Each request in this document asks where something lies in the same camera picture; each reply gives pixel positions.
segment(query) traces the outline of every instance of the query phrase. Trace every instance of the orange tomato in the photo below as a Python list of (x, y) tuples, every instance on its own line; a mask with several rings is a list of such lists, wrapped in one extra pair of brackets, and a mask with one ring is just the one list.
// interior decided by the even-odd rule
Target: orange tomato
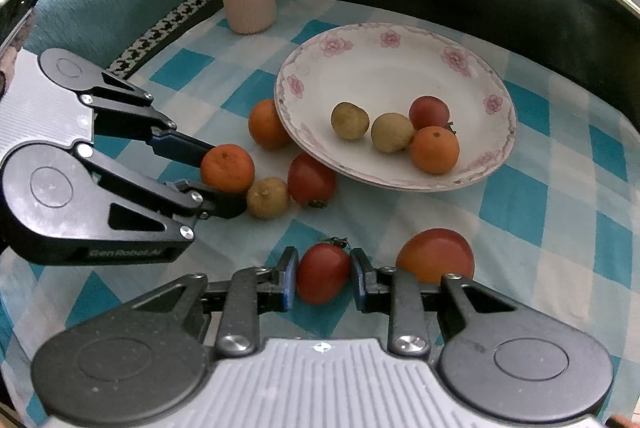
[(273, 100), (262, 100), (254, 106), (249, 114), (249, 134), (265, 150), (281, 148), (291, 142)]
[(206, 185), (227, 193), (245, 193), (254, 183), (254, 160), (237, 144), (212, 148), (200, 163), (200, 178)]
[(420, 282), (440, 283), (447, 273), (473, 278), (475, 262), (464, 236), (434, 228), (418, 233), (402, 246), (396, 267), (412, 272)]
[(442, 175), (458, 162), (460, 145), (453, 132), (440, 126), (428, 126), (416, 132), (411, 143), (411, 160), (425, 172)]

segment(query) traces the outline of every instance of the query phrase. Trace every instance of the black and white patterned trim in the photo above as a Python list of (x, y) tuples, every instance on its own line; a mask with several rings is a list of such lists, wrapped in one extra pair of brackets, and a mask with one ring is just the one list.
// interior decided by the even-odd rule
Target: black and white patterned trim
[(125, 78), (153, 49), (211, 0), (187, 0), (129, 46), (107, 69)]

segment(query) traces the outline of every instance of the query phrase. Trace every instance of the red fruit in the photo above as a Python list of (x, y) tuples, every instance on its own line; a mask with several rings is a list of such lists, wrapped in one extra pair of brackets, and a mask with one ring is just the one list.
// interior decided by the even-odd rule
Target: red fruit
[(409, 108), (409, 119), (416, 130), (427, 126), (447, 128), (449, 118), (447, 104), (434, 96), (420, 96)]
[(335, 192), (335, 172), (303, 152), (289, 166), (287, 186), (301, 206), (324, 208)]
[(351, 274), (349, 255), (340, 247), (341, 239), (331, 239), (309, 248), (296, 273), (296, 289), (302, 301), (323, 305), (333, 300)]
[(440, 283), (442, 275), (474, 276), (474, 254), (465, 237), (445, 228), (418, 233), (402, 246), (396, 267), (415, 274), (421, 282)]

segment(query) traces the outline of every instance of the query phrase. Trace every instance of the pink floral pattern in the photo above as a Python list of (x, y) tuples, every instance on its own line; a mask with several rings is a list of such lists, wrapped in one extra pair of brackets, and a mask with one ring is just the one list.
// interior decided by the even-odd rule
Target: pink floral pattern
[(449, 67), (462, 74), (465, 78), (471, 77), (469, 62), (466, 58), (466, 53), (462, 49), (448, 46), (444, 47), (441, 58)]
[(325, 58), (330, 58), (331, 56), (340, 55), (345, 51), (350, 51), (353, 49), (353, 43), (348, 40), (338, 38), (337, 36), (328, 35), (320, 40), (320, 49), (322, 50)]
[(400, 46), (400, 35), (391, 29), (380, 35), (380, 41), (383, 47), (392, 47), (396, 49)]
[(302, 94), (305, 91), (305, 85), (298, 79), (298, 77), (294, 74), (291, 76), (287, 76), (287, 81), (289, 82), (289, 88), (291, 89), (291, 93), (296, 96), (299, 100), (302, 99)]
[(317, 151), (326, 153), (326, 151), (324, 150), (324, 145), (315, 138), (313, 132), (309, 130), (309, 127), (306, 124), (302, 123), (300, 125), (300, 130), (302, 131), (302, 134), (300, 134), (300, 137), (302, 137), (302, 139), (306, 140), (306, 142), (313, 146)]
[(475, 170), (480, 167), (487, 167), (491, 164), (494, 164), (495, 161), (500, 157), (500, 150), (491, 150), (490, 152), (484, 152), (480, 157), (471, 161), (469, 166), (466, 167), (467, 170)]
[(487, 98), (484, 98), (484, 110), (487, 114), (495, 114), (496, 112), (500, 112), (502, 108), (502, 98), (500, 96), (496, 96), (495, 94), (490, 95)]

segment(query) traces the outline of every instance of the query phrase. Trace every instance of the table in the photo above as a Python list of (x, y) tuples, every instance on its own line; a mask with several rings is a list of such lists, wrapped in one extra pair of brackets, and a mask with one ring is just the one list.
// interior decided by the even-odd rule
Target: table
[[(277, 0), (278, 17), (257, 36), (234, 34), (221, 11), (151, 59), (132, 81), (178, 129), (212, 144), (236, 143), (257, 177), (285, 177), (297, 147), (264, 152), (247, 129), (257, 101), (273, 96), (284, 59), (334, 26), (365, 21), (412, 24), (443, 34), (485, 59), (505, 80), (520, 121), (516, 147), (490, 178), (441, 194), (407, 194), (339, 177), (324, 210), (293, 206), (270, 222), (247, 214), (212, 218), (173, 264), (41, 267), (11, 250), (0, 257), (0, 368), (27, 424), (45, 416), (29, 362), (56, 332), (187, 272), (229, 278), (300, 253), (326, 236), (347, 237), (374, 265), (389, 265), (404, 242), (434, 227), (459, 231), (476, 256), (476, 280), (583, 329), (611, 353), (616, 369), (603, 415), (630, 415), (640, 390), (640, 135), (618, 111), (565, 78), (472, 36), (401, 14), (332, 0)], [(96, 146), (161, 182), (198, 170), (153, 156), (144, 144), (98, 137)], [(327, 306), (296, 300), (262, 318), (264, 336), (382, 336), (386, 318), (361, 315), (349, 288)]]

